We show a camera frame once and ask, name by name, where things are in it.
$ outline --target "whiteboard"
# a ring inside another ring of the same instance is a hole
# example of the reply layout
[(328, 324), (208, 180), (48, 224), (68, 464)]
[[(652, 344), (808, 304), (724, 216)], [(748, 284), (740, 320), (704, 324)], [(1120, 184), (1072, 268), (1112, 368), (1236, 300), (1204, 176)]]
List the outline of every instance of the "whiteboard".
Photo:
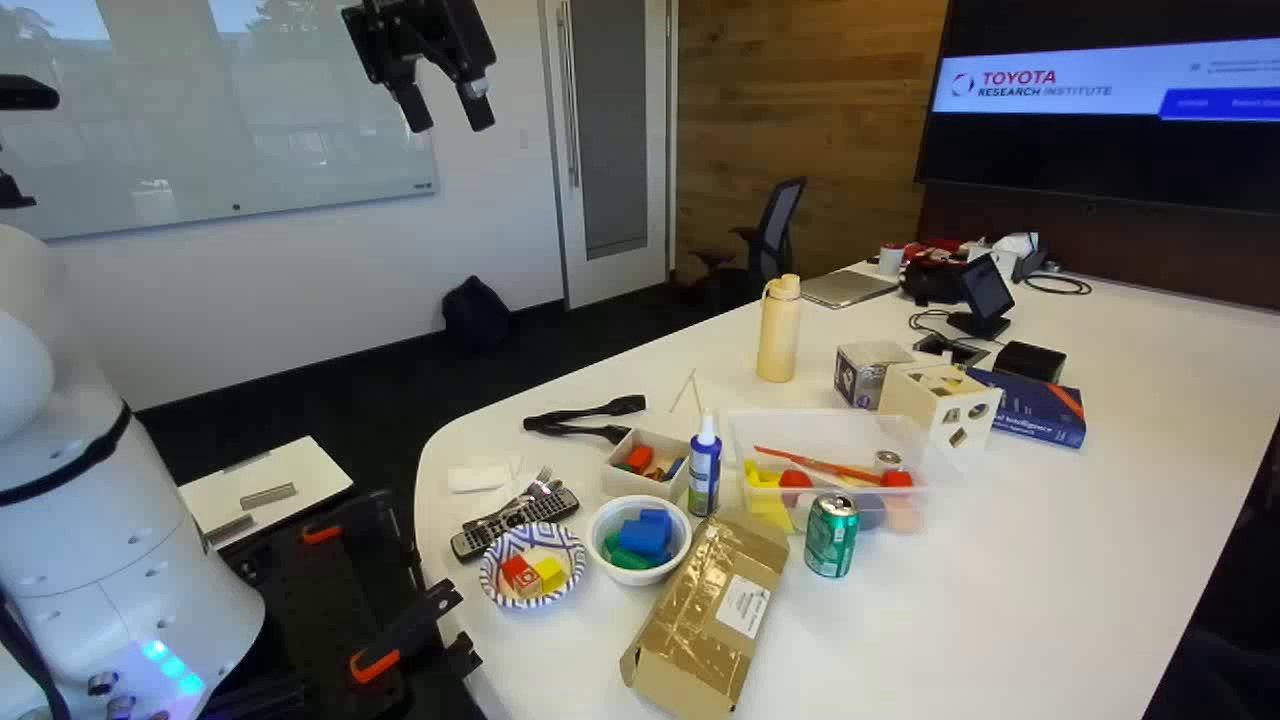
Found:
[(436, 192), (436, 152), (368, 84), (356, 0), (0, 0), (0, 72), (60, 92), (0, 112), (0, 168), (44, 240)]

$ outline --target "notebook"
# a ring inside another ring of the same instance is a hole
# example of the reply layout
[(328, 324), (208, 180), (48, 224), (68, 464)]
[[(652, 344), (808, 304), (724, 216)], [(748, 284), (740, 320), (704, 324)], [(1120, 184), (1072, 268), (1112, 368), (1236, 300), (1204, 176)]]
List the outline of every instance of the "notebook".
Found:
[(880, 280), (864, 272), (828, 272), (800, 284), (800, 296), (812, 304), (844, 308), (900, 288), (900, 280)]

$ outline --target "blue light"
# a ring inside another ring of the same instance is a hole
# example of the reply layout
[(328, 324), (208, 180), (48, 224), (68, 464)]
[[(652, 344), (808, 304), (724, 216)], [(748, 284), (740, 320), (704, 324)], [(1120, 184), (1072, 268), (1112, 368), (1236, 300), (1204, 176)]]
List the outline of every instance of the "blue light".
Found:
[(144, 640), (144, 660), (160, 664), (168, 648), (160, 640)]
[(160, 664), (160, 672), (164, 672), (168, 680), (176, 680), (176, 676), (184, 676), (184, 672), (188, 672), (188, 664), (184, 664), (184, 660), (176, 660), (176, 656), (168, 656), (168, 660)]
[(196, 672), (184, 672), (184, 676), (176, 680), (176, 692), (180, 692), (180, 696), (200, 696), (200, 692), (204, 692), (204, 680), (200, 680)]

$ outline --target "remote control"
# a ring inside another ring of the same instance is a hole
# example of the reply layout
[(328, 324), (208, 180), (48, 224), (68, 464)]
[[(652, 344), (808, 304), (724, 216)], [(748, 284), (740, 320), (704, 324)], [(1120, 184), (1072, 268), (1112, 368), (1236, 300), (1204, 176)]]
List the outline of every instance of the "remote control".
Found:
[(472, 564), (488, 552), (492, 540), (500, 540), (508, 528), (516, 524), (556, 524), (564, 516), (572, 516), (580, 504), (576, 496), (552, 480), (552, 476), (536, 476), (520, 496), (512, 496), (504, 508), (468, 520), (452, 540), (452, 556)]

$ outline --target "television screen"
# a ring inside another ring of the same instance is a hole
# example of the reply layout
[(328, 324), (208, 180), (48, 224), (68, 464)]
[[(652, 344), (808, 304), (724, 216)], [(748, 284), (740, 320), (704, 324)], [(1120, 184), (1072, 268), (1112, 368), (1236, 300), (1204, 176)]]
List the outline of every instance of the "television screen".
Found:
[(952, 0), (920, 180), (1280, 212), (1280, 4)]

